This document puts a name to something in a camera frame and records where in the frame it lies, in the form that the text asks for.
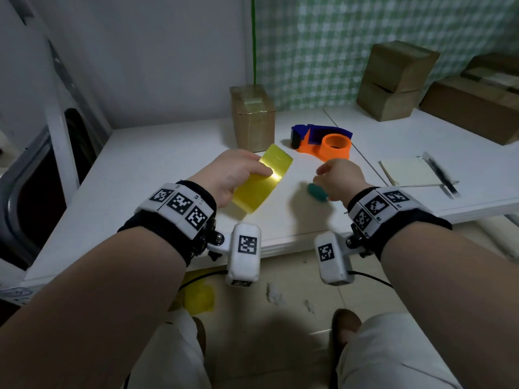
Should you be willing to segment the person's left hand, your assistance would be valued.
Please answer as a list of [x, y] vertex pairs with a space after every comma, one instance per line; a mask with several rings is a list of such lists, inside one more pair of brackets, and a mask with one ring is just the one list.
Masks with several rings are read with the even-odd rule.
[[217, 156], [210, 164], [189, 177], [190, 182], [204, 188], [215, 199], [217, 208], [232, 200], [234, 191], [251, 176], [244, 169], [245, 161], [259, 161], [261, 157], [242, 149], [230, 149]]

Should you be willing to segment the yellow transparent tape strip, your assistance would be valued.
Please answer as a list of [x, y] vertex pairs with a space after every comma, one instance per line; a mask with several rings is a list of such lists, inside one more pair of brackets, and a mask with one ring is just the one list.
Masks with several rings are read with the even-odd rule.
[[247, 214], [258, 209], [269, 197], [292, 165], [293, 158], [276, 144], [272, 144], [261, 157], [263, 163], [272, 170], [272, 175], [263, 177], [252, 174], [234, 192], [232, 202]]

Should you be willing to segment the person's left forearm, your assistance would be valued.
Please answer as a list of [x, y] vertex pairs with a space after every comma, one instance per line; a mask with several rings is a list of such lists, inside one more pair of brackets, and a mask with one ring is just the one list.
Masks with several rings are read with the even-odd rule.
[[119, 389], [185, 272], [145, 228], [101, 242], [0, 327], [0, 389]]

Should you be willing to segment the person's right forearm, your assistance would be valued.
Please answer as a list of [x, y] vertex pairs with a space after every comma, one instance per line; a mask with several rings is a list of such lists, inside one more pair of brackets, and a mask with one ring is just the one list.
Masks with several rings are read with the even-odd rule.
[[519, 389], [519, 265], [422, 222], [397, 232], [380, 261], [464, 389]]

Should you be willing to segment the orange and blue tape dispenser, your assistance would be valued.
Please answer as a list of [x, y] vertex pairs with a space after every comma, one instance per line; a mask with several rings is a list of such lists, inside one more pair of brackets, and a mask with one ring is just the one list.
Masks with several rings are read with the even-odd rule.
[[291, 128], [290, 145], [299, 153], [323, 162], [350, 158], [353, 133], [335, 126], [296, 124]]

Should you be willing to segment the small taped cardboard box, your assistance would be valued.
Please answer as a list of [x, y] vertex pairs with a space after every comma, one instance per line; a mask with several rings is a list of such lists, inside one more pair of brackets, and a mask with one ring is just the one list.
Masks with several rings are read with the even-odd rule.
[[276, 108], [264, 87], [232, 86], [232, 119], [239, 149], [264, 152], [275, 142]]

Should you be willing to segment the pale yellow notepad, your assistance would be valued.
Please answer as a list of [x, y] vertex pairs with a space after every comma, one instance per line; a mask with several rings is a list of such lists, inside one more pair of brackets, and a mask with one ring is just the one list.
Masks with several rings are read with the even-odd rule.
[[430, 160], [436, 163], [453, 185], [459, 183], [457, 178], [451, 176], [447, 169], [432, 157], [413, 156], [381, 160], [378, 164], [393, 186], [399, 188], [439, 187], [443, 183], [432, 169]]

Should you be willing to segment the green checked cloth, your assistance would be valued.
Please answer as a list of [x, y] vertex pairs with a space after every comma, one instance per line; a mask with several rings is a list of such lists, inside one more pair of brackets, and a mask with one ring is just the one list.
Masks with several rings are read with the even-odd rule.
[[519, 0], [254, 0], [256, 80], [277, 110], [353, 103], [376, 43], [440, 52], [426, 80], [519, 55]]

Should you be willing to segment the cube cardboard box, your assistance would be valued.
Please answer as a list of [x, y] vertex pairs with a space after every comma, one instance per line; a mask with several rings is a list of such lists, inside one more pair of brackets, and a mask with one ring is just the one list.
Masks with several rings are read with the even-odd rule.
[[417, 91], [425, 85], [440, 55], [399, 40], [377, 43], [371, 48], [362, 81], [391, 93]]

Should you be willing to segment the yellow tape scrap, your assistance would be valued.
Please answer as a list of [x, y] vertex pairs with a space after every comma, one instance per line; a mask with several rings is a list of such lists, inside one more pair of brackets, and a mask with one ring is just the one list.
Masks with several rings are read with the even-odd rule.
[[201, 279], [180, 290], [168, 311], [172, 312], [184, 308], [191, 316], [195, 316], [212, 311], [214, 302], [214, 288], [207, 285], [205, 279]]

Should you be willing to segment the person's left shoe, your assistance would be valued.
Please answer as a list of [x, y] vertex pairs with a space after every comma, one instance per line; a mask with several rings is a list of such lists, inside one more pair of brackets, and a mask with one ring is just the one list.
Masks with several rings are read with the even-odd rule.
[[205, 327], [204, 327], [201, 319], [199, 319], [198, 317], [193, 316], [192, 320], [194, 321], [194, 323], [196, 325], [198, 344], [202, 350], [202, 355], [205, 356], [206, 346], [207, 346], [207, 337], [206, 337]]

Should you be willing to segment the dark cardboard box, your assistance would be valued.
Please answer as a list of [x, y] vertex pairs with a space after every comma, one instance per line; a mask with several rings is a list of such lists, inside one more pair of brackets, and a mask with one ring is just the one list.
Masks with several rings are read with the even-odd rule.
[[460, 76], [519, 95], [519, 56], [500, 53], [475, 56]]

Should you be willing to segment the person's right leg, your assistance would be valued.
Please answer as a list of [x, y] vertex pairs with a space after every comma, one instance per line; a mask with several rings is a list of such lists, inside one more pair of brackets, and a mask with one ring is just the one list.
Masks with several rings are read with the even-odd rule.
[[330, 389], [463, 389], [407, 312], [362, 322], [332, 366]]

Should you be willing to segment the person's left leg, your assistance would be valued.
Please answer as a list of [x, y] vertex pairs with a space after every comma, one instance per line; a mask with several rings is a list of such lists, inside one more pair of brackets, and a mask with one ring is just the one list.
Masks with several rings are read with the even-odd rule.
[[168, 312], [122, 389], [212, 389], [192, 316]]

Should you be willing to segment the white frame post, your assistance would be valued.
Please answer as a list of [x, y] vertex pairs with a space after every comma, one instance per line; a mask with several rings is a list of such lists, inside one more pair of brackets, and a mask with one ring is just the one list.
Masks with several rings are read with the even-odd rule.
[[50, 99], [44, 104], [47, 126], [61, 180], [65, 204], [68, 207], [79, 189], [79, 176], [75, 164], [68, 126], [60, 104]]

